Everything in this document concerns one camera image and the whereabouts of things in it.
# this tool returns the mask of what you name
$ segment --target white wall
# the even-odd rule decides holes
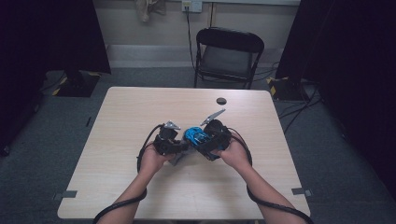
[[[98,20],[107,45],[178,46],[188,49],[186,14],[180,1],[166,1],[166,15],[150,14],[148,22],[139,20],[134,1],[95,1]],[[213,26],[222,26],[252,32],[265,43],[266,58],[280,58],[285,47],[297,7],[285,5],[228,4],[203,2],[202,13],[191,13],[191,40],[195,46],[197,32],[210,23],[213,7]]]

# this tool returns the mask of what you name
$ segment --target wire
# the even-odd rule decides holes
[[[317,104],[318,102],[320,102],[320,100],[321,100],[321,97],[316,101],[316,102],[314,102],[312,105],[315,105],[315,104]],[[289,113],[287,113],[287,114],[285,114],[285,115],[279,115],[279,119],[283,119],[283,118],[285,118],[286,116],[289,116],[289,115],[292,115],[292,114],[295,114],[295,113],[297,113],[298,111],[300,111],[301,109],[304,109],[304,106],[303,107],[301,107],[301,108],[299,108],[299,109],[296,109],[296,110],[293,110],[293,111],[291,111],[291,112],[289,112]]]
[[[282,112],[278,115],[278,117],[281,117],[281,116],[283,115],[283,113],[286,112],[286,110],[288,110],[288,109],[290,109],[290,108],[292,108],[292,107],[295,107],[295,106],[297,106],[297,105],[303,105],[303,104],[304,104],[304,103],[298,103],[298,104],[290,105],[290,106],[284,108],[284,109],[282,110]]]
[[[256,73],[256,74],[254,74],[254,75],[261,75],[261,74],[265,74],[265,73],[269,73],[269,72],[273,72],[273,71],[277,70],[277,68],[275,68],[275,65],[276,65],[277,63],[279,63],[279,62],[273,63],[273,64],[271,65],[271,69],[270,69],[270,70],[265,71],[265,72],[261,72],[261,73]]]
[[[212,2],[212,7],[210,9],[210,27],[212,27],[212,22],[213,22],[213,6],[215,3]]]
[[[64,74],[65,74],[65,71],[62,73],[62,75],[61,75],[55,82],[53,82],[52,84],[50,84],[50,85],[47,86],[47,87],[44,87],[44,88],[41,89],[40,91],[46,91],[47,89],[53,87],[56,83],[58,83],[59,81],[62,80],[62,78],[64,77]]]
[[[268,71],[265,71],[265,72],[256,73],[255,76],[256,76],[256,75],[266,74],[266,73],[270,73],[270,74],[268,74],[268,75],[265,76],[265,77],[261,77],[261,78],[254,79],[252,82],[257,82],[257,81],[266,79],[267,77],[271,76],[275,70],[276,70],[276,68],[275,68],[275,69],[272,68],[272,69],[270,69],[270,70],[268,70]],[[233,83],[233,84],[234,84],[234,83],[243,83],[243,81],[231,81],[231,80],[228,80],[228,81],[226,81],[226,80],[224,80],[224,81],[219,81],[219,80],[224,80],[224,79],[222,79],[222,78],[215,78],[215,79],[207,79],[207,78],[206,78],[206,79],[205,79],[205,81],[214,82],[214,83]]]
[[[192,64],[192,68],[195,70],[194,59],[192,58],[192,43],[191,43],[191,31],[190,31],[190,9],[188,7],[184,7],[184,9],[186,10],[187,25],[189,27],[189,46],[190,46],[191,64]]]
[[[143,158],[143,154],[145,153],[146,147],[148,147],[149,145],[147,145],[150,137],[152,136],[152,134],[159,128],[163,127],[163,124],[159,124],[157,126],[155,126],[154,129],[151,130],[151,132],[148,134],[148,137],[146,138],[145,143],[143,144],[142,148],[139,151],[139,155],[137,156],[137,163],[136,163],[136,170],[137,172],[140,171],[140,163],[142,161]]]
[[[301,114],[301,112],[303,112],[303,110],[305,110],[306,108],[311,106],[311,105],[309,105],[309,103],[311,103],[311,101],[314,99],[314,96],[315,96],[315,93],[317,93],[317,90],[318,90],[318,86],[315,87],[314,93],[312,93],[311,98],[309,98],[308,102],[306,102],[305,105],[302,108],[291,112],[291,113],[296,113],[297,112],[297,114],[294,116],[294,118],[291,120],[291,122],[289,122],[288,126],[286,126],[285,130],[283,131],[283,134],[286,134],[286,132],[288,131],[288,129],[291,126],[291,124],[297,119],[297,117]]]
[[[239,138],[237,138],[237,137],[235,137],[235,136],[233,136],[233,135],[230,135],[230,136],[231,136],[231,138],[233,138],[234,140],[236,140],[239,144],[241,144],[241,146],[244,148],[244,150],[245,150],[246,153],[247,153],[247,159],[248,159],[250,165],[253,165],[253,161],[252,161],[252,158],[251,158],[250,150],[248,149],[248,145],[246,144],[245,140],[242,138],[241,134],[239,134],[235,129],[232,129],[232,128],[228,128],[228,129],[229,129],[229,130],[232,130],[232,131],[234,131],[234,132],[236,132],[236,133],[239,135],[239,137],[240,137],[241,139],[239,139]],[[255,202],[255,203],[259,204],[259,205],[266,206],[266,207],[270,207],[270,208],[275,208],[275,209],[277,209],[277,210],[280,210],[280,211],[283,211],[283,212],[287,212],[287,213],[293,214],[293,215],[295,215],[295,216],[297,216],[297,217],[302,218],[302,219],[305,220],[306,223],[308,223],[308,224],[314,224],[314,222],[312,221],[312,219],[311,219],[309,216],[307,216],[305,213],[303,213],[303,212],[301,212],[301,211],[299,211],[299,210],[297,210],[297,209],[295,209],[295,208],[287,207],[287,206],[285,206],[285,205],[281,205],[281,204],[277,204],[277,203],[269,203],[269,202],[267,202],[267,201],[264,201],[264,200],[261,200],[261,199],[257,198],[257,197],[250,191],[250,189],[248,188],[248,186],[247,186],[247,195],[249,196],[249,198],[250,198],[253,202]]]
[[[126,206],[126,205],[131,204],[131,203],[137,203],[137,202],[142,201],[143,199],[146,198],[147,195],[148,195],[148,190],[145,189],[141,195],[139,195],[139,196],[137,196],[135,198],[132,198],[132,199],[129,199],[129,200],[126,200],[126,201],[122,201],[122,202],[119,202],[119,203],[111,204],[109,207],[105,208],[98,215],[96,215],[96,217],[93,219],[92,224],[96,224],[102,216],[104,216],[105,214],[107,214],[107,213],[109,213],[109,212],[111,212],[111,211],[113,211],[113,210],[115,210],[117,208]]]

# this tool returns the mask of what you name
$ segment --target hand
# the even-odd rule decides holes
[[[139,173],[155,175],[155,173],[163,167],[164,162],[172,160],[174,157],[175,154],[166,156],[160,155],[157,150],[155,150],[154,145],[148,143],[145,153],[143,154]]]
[[[233,133],[233,136],[242,141],[238,134]],[[230,145],[225,150],[215,149],[211,151],[211,153],[220,156],[225,163],[233,167],[235,170],[238,170],[241,167],[250,166],[244,147],[233,138],[231,138]]]

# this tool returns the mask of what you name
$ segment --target chair backrest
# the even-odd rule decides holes
[[[196,40],[198,48],[200,44],[203,44],[251,53],[261,53],[264,50],[264,42],[257,35],[219,27],[210,27],[199,31]]]

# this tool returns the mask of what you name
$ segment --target forearm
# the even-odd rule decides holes
[[[128,186],[128,188],[121,194],[121,196],[114,202],[119,203],[132,198],[140,196],[146,189],[149,181],[154,176],[152,173],[140,173],[136,176],[134,181]],[[134,215],[139,203],[132,203],[126,206],[117,208],[107,214],[105,214],[98,223],[132,223]]]
[[[269,183],[267,183],[251,166],[243,166],[235,169],[244,178],[250,191],[257,198],[269,203],[277,203],[294,208],[293,205]],[[262,215],[269,224],[275,223],[304,223],[304,221],[292,214],[269,208],[258,204]]]

